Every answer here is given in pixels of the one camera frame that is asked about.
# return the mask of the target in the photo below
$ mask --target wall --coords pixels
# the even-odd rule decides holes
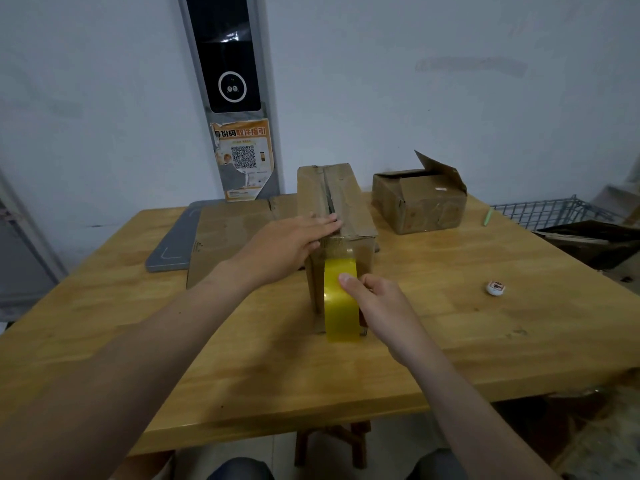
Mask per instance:
[[[491,203],[590,199],[640,148],[640,0],[262,0],[284,190],[300,165],[457,167]]]
[[[177,0],[0,1],[0,171],[69,268],[212,154]]]

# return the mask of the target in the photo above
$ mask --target white bottle cap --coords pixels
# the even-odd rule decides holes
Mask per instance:
[[[486,292],[493,296],[500,296],[504,292],[505,286],[497,281],[492,281],[486,286]]]

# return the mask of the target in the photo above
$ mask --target yellow tape roll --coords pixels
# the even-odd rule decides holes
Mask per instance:
[[[360,338],[358,304],[338,282],[340,273],[356,276],[355,259],[324,261],[324,327],[330,342],[354,342]]]

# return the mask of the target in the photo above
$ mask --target person's left hand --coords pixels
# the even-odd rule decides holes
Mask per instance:
[[[229,262],[250,273],[253,288],[274,283],[300,268],[319,239],[342,226],[329,217],[294,217],[269,222]]]

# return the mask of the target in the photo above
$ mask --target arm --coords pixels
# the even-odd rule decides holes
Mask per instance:
[[[194,288],[54,382],[0,428],[3,478],[108,478],[240,302],[297,270],[340,225],[335,215],[268,224]]]
[[[453,367],[395,282],[340,275],[367,324],[422,389],[469,478],[558,479]]]

